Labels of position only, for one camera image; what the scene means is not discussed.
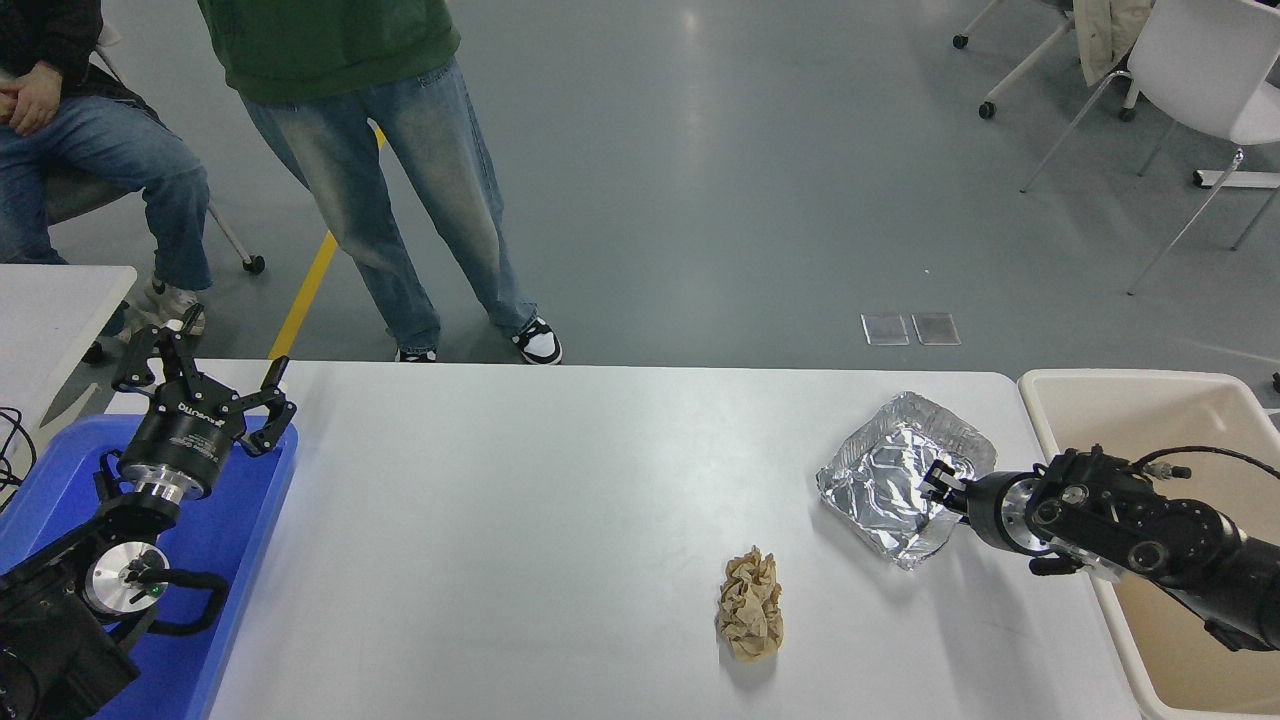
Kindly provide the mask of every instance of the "green hoodie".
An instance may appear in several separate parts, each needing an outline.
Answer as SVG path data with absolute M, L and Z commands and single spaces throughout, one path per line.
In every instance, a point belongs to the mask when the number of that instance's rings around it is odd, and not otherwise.
M 288 102 L 439 68 L 458 49 L 444 0 L 198 0 L 227 85 Z

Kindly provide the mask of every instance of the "cable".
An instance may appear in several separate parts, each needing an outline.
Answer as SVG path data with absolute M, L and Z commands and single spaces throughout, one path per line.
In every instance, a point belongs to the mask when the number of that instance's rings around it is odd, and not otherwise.
M 1142 473 L 1142 469 L 1146 468 L 1147 464 L 1151 462 L 1152 460 L 1155 460 L 1157 457 L 1164 457 L 1166 455 L 1174 455 L 1176 452 L 1211 452 L 1213 455 L 1226 455 L 1228 457 L 1235 457 L 1236 460 L 1244 460 L 1249 465 L 1253 465 L 1254 468 L 1260 468 L 1262 470 L 1266 470 L 1272 477 L 1280 479 L 1280 470 L 1276 470 L 1275 468 L 1272 468 L 1271 465 L 1267 465 L 1266 462 L 1262 462 L 1261 460 L 1254 460 L 1253 457 L 1249 457 L 1248 455 L 1245 455 L 1243 452 L 1236 452 L 1234 450 L 1224 450 L 1221 447 L 1211 447 L 1211 446 L 1207 446 L 1207 445 L 1185 445 L 1185 446 L 1181 446 L 1181 447 L 1166 447 L 1165 450 L 1157 450 L 1155 452 L 1149 452 L 1147 455 L 1143 455 L 1138 460 L 1134 460 L 1133 468 L 1137 471 Z
M 26 474 L 18 477 L 13 471 L 13 462 L 9 460 L 9 447 L 13 445 L 15 437 L 22 436 L 22 439 L 27 443 L 27 451 L 31 454 L 31 464 L 36 464 L 36 441 L 31 438 L 31 433 L 22 427 L 22 410 L 17 407 L 0 407 L 0 418 L 4 418 L 13 425 L 9 434 L 4 438 L 4 445 L 0 445 L 0 488 L 5 486 L 18 487 L 26 478 Z M 9 497 L 0 502 L 0 512 L 4 512 L 13 497 L 17 493 L 9 493 Z

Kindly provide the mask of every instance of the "gray floor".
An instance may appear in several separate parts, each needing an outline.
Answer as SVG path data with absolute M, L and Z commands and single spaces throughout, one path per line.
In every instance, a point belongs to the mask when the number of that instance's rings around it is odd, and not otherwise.
M 1262 191 L 1225 191 L 1148 278 L 1124 288 L 1203 197 L 1231 147 L 1166 119 L 1087 118 L 1032 192 L 1018 186 L 1088 96 L 1074 36 L 978 118 L 986 91 L 1055 26 L 1010 3 L 951 47 L 986 0 L 458 0 L 466 69 L 507 199 L 524 283 L 593 365 L 1222 372 L 1280 404 L 1280 213 L 1226 247 Z M 239 269 L 216 227 L 202 354 L 266 355 L 324 227 L 221 82 L 195 3 L 106 0 L 114 56 L 206 161 L 215 201 L 268 270 Z M 1244 168 L 1280 169 L 1280 150 Z M 485 324 L 393 156 L 387 174 L 445 319 L 444 361 L 515 363 Z M 146 268 L 133 197 L 54 228 L 74 263 Z M 952 313 L 957 347 L 870 347 L 860 313 Z M 393 352 L 339 255 L 298 359 Z M 77 373 L 68 392 L 104 382 Z

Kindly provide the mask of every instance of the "jeans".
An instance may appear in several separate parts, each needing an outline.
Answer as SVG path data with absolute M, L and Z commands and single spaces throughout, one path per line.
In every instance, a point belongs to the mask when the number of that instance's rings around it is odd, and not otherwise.
M 49 240 L 49 164 L 87 170 L 129 192 L 141 190 L 156 238 L 156 279 L 184 290 L 212 284 L 204 247 L 205 168 L 146 111 L 96 96 L 64 99 L 54 120 L 27 137 L 0 126 L 0 261 L 67 264 Z
M 512 336 L 532 322 L 538 307 L 511 266 L 498 181 L 454 60 L 417 77 L 317 100 L 242 99 L 266 143 L 311 191 L 402 350 L 435 350 L 440 319 L 392 217 L 370 119 L 387 136 L 489 322 Z

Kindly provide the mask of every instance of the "crumpled brown paper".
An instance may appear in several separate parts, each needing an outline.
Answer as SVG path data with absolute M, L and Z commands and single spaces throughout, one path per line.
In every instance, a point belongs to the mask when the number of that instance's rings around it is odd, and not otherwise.
M 724 575 L 716 626 L 733 648 L 733 657 L 755 662 L 773 655 L 782 646 L 782 585 L 773 553 L 760 557 L 760 548 L 753 544 L 751 552 L 728 561 Z

